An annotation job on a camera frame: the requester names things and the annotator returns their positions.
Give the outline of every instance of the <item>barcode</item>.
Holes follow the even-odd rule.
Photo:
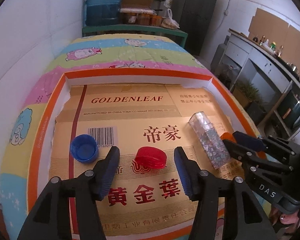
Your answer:
[[[114,145],[113,127],[89,128],[88,134],[96,140],[99,147]]]

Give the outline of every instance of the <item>green table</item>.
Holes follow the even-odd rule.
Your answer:
[[[85,26],[82,28],[82,36],[88,36],[87,33],[94,33],[95,35],[98,32],[103,31],[142,31],[142,32],[151,32],[154,35],[161,36],[160,34],[170,34],[178,37],[182,37],[180,46],[182,48],[185,47],[186,40],[188,37],[188,33],[185,33],[180,30],[171,30],[162,27],[155,27],[155,26],[144,26],[144,25],[137,25],[137,24],[117,24],[117,25],[107,25],[107,26]]]

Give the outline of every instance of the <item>blue bottle cap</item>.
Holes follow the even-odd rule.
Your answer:
[[[70,144],[70,152],[72,157],[80,163],[92,163],[99,155],[96,140],[88,134],[75,137]]]

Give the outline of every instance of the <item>green plant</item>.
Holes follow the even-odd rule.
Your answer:
[[[259,94],[259,90],[256,89],[251,83],[238,82],[236,87],[246,96],[250,101],[255,101],[259,106],[262,106],[263,101]]]

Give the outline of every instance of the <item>white wall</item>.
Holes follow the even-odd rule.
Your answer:
[[[81,28],[82,0],[5,0],[0,7],[0,165],[26,96]]]
[[[202,46],[200,58],[203,59],[203,63],[208,67],[211,64],[218,45],[223,43],[225,37],[229,35],[229,28],[245,33],[246,35],[249,34],[250,23],[257,8],[266,10],[282,18],[300,31],[300,12],[291,0],[230,0],[229,14],[225,17],[220,28],[218,28],[228,1],[217,0],[208,34]]]

